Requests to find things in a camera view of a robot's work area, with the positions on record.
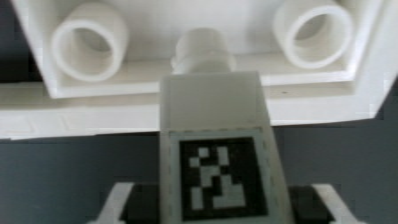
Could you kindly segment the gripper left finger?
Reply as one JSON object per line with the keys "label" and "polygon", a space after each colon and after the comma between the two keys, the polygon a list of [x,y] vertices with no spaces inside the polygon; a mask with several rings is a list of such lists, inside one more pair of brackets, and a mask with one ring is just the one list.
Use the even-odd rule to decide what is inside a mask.
{"label": "gripper left finger", "polygon": [[126,224],[121,220],[121,214],[133,186],[133,182],[123,182],[114,185],[98,217],[87,224]]}

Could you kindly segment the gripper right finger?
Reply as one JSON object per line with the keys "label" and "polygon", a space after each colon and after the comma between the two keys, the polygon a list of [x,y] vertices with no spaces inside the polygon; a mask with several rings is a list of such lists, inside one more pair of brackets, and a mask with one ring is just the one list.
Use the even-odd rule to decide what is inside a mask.
{"label": "gripper right finger", "polygon": [[363,224],[361,220],[354,216],[332,185],[315,184],[313,188],[332,215],[332,221],[329,224]]}

